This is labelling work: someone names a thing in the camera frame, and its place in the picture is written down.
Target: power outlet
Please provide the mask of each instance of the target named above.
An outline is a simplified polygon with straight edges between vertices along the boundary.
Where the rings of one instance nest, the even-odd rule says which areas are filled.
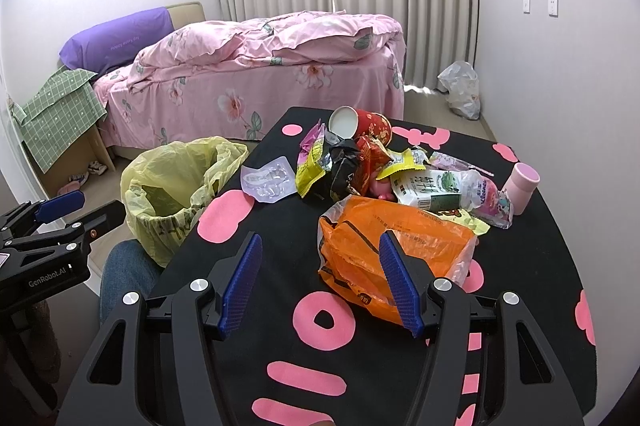
[[[558,0],[549,0],[548,11],[549,16],[558,16]]]

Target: paper cup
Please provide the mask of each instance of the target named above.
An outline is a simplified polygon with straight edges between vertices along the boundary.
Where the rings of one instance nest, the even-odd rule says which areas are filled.
[[[355,110],[358,115],[358,127],[356,129],[356,137],[361,135],[369,135],[379,139],[383,145],[391,142],[393,133],[391,131],[391,123],[382,114],[375,112],[367,112],[361,109]]]
[[[329,131],[342,139],[351,139],[358,130],[358,113],[352,107],[338,107],[329,117]]]

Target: blue jeans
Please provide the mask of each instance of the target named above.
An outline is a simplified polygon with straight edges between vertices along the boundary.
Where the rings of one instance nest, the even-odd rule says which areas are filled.
[[[148,297],[162,271],[137,240],[116,244],[102,270],[100,325],[127,292]]]

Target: slipper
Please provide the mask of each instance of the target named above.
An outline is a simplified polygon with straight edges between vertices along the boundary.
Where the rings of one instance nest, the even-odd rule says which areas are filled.
[[[89,163],[89,173],[92,173],[95,175],[102,175],[106,171],[107,171],[106,165],[102,164],[101,162],[92,161]]]
[[[72,191],[80,190],[80,183],[78,181],[71,181],[69,184],[65,184],[58,190],[58,195],[64,195]]]
[[[69,182],[77,181],[80,183],[80,186],[82,186],[87,181],[88,178],[89,178],[88,171],[84,173],[76,173],[74,175],[69,176]]]

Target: black tablecloth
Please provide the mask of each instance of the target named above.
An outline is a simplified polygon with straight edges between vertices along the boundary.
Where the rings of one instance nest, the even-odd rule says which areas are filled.
[[[258,168],[284,155],[295,169],[300,140],[318,119],[326,122],[329,116],[329,111],[291,108],[245,164]],[[292,123],[302,126],[303,132],[283,135],[282,127]],[[435,130],[405,121],[392,124],[422,132]],[[398,151],[407,146],[407,140],[398,135],[390,144]],[[468,135],[451,132],[440,150],[493,172],[498,187],[513,168],[491,142]],[[240,189],[239,172],[223,192],[233,189]],[[248,231],[262,237],[263,262],[241,328],[226,342],[215,344],[224,385],[242,426],[268,424],[252,411],[252,404],[260,398],[324,412],[338,425],[388,426],[402,424],[406,417],[426,355],[424,342],[353,305],[353,340],[337,350],[311,348],[292,326],[294,308],[305,295],[330,291],[318,276],[316,237],[318,217],[331,205],[330,200],[301,199],[297,194],[272,205],[255,203],[238,231],[222,244],[208,243],[194,231],[153,290],[152,296],[172,294],[191,280],[206,276],[217,259],[235,254]],[[582,284],[538,191],[510,229],[492,228],[480,237],[474,259],[484,273],[478,294],[495,298],[501,291],[511,290],[524,299],[558,355],[582,412],[589,411],[596,395],[596,352],[575,320]],[[469,353],[467,373],[478,371],[479,355],[479,351]],[[267,374],[267,365],[273,361],[337,374],[346,382],[346,391],[326,396],[276,382]],[[475,399],[476,394],[463,395],[459,415]]]

